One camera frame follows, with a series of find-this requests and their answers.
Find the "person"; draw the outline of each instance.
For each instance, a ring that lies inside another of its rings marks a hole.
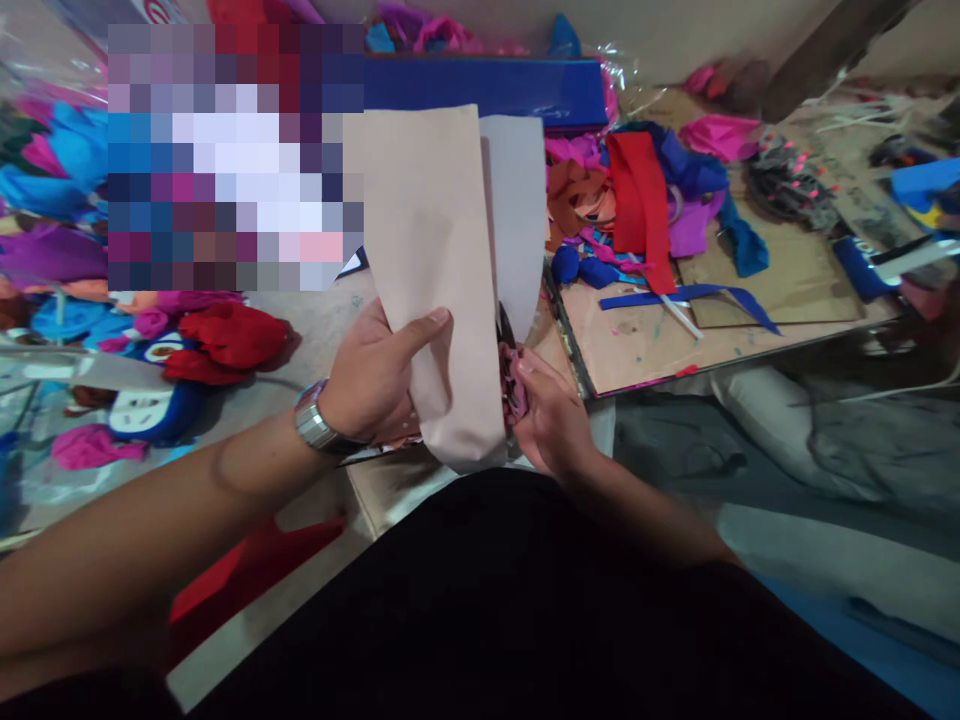
[[[407,417],[410,360],[450,322],[441,308],[391,333],[379,302],[365,308],[316,396],[323,421],[362,439]],[[425,501],[191,717],[923,716],[600,454],[583,403],[529,349],[520,376],[515,433],[540,472],[488,470]],[[7,557],[0,715],[179,716],[170,599],[337,462],[283,412]]]

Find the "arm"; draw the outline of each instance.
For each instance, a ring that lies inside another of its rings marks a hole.
[[[583,402],[556,370],[528,349],[519,370],[531,400],[516,426],[520,446],[585,513],[668,565],[739,563],[694,512],[596,449]]]
[[[330,427],[373,437],[407,417],[410,359],[448,319],[443,311],[392,334],[379,301],[371,303],[318,399]],[[337,462],[300,439],[291,409],[39,535],[0,563],[0,700],[85,670],[162,662],[173,596]],[[159,631],[146,627],[157,621]]]

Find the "blue ribbon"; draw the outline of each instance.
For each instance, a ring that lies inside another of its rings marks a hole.
[[[707,295],[715,295],[726,290],[734,299],[743,306],[750,315],[767,330],[774,335],[783,335],[776,323],[767,315],[767,311],[757,302],[757,299],[743,288],[727,287],[725,285],[683,285],[677,289],[673,295],[668,295],[674,302],[685,302],[687,300],[697,300]],[[602,310],[612,310],[618,307],[636,307],[638,305],[657,305],[660,297],[654,293],[633,293],[630,295],[620,295],[618,297],[606,298],[600,301]]]

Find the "fingernail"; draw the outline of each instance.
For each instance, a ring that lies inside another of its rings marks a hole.
[[[437,325],[443,325],[443,323],[447,321],[447,318],[450,317],[450,311],[446,308],[437,308],[427,315],[427,317],[437,323]]]

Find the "hand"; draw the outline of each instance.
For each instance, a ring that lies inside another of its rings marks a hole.
[[[584,473],[600,455],[583,401],[533,350],[521,348],[518,367],[529,412],[514,427],[524,454],[541,472],[564,480]]]
[[[340,343],[330,380],[317,398],[324,422],[357,440],[417,432],[408,393],[410,360],[449,324],[450,311],[437,308],[394,333],[380,298],[369,303]]]

